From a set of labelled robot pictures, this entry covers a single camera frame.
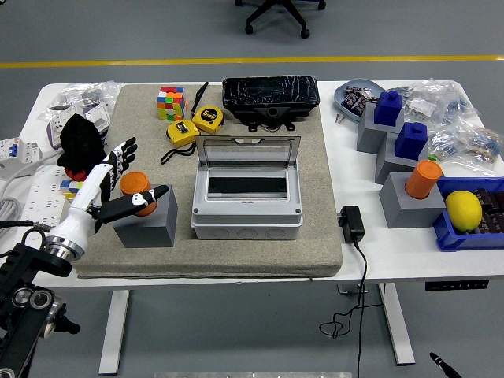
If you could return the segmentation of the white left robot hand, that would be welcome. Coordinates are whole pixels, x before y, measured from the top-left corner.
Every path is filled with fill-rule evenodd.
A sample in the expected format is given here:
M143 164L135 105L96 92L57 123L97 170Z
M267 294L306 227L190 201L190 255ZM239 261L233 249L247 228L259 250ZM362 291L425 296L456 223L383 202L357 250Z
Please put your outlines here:
M115 147L83 182L69 207L67 217L53 228L44 242L49 253L79 260L84 255L89 238L101 224L128 217L156 202L169 191L166 185L111 199L110 195L123 173L135 160L136 138Z

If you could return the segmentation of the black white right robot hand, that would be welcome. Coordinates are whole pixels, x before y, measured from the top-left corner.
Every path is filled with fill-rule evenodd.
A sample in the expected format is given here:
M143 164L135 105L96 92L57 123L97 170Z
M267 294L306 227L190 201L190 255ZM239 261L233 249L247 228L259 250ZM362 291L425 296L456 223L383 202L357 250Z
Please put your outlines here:
M447 378L461 378L461 375L449 364L447 364L438 354L429 353L429 357L443 371Z

